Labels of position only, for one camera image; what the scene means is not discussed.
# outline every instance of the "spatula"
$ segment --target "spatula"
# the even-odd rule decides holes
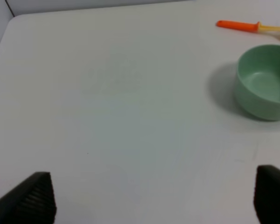
[[[229,29],[237,29],[237,30],[242,30],[247,32],[266,32],[266,31],[280,32],[280,27],[263,26],[261,22],[252,24],[252,23],[220,20],[217,22],[217,26],[223,28],[229,28]]]

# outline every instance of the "white table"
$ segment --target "white table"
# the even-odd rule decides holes
[[[256,167],[280,122],[233,103],[235,62],[280,41],[280,0],[195,0],[23,15],[0,44],[0,196],[50,171],[57,224],[257,224]]]

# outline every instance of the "green bowl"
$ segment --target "green bowl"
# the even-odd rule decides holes
[[[247,112],[280,120],[280,45],[263,45],[239,59],[235,97]]]

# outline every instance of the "bowl rim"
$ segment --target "bowl rim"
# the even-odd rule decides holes
[[[246,89],[247,91],[249,91],[251,94],[257,96],[258,98],[260,98],[260,99],[262,99],[262,100],[264,100],[264,101],[268,101],[268,102],[270,102],[270,103],[280,104],[280,101],[267,99],[267,98],[265,98],[265,97],[263,97],[263,96],[260,96],[260,95],[256,94],[255,92],[251,91],[251,90],[245,85],[245,83],[243,82],[241,76],[239,75],[239,64],[240,64],[240,61],[243,59],[243,57],[244,57],[248,52],[250,52],[250,51],[252,51],[252,50],[254,50],[254,49],[257,49],[257,48],[271,47],[271,46],[273,46],[273,47],[280,47],[280,45],[278,45],[278,44],[263,44],[263,45],[255,46],[255,47],[250,48],[250,49],[248,49],[247,51],[245,51],[245,52],[241,55],[241,57],[239,57],[239,59],[238,59],[238,64],[237,64],[237,78],[238,78],[238,80],[241,82],[241,84],[245,87],[245,89]]]

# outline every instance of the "orange handle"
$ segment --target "orange handle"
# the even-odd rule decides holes
[[[217,22],[218,27],[224,27],[229,29],[238,29],[248,32],[257,32],[259,27],[259,22],[256,24],[244,23],[244,22],[233,22],[220,20]]]

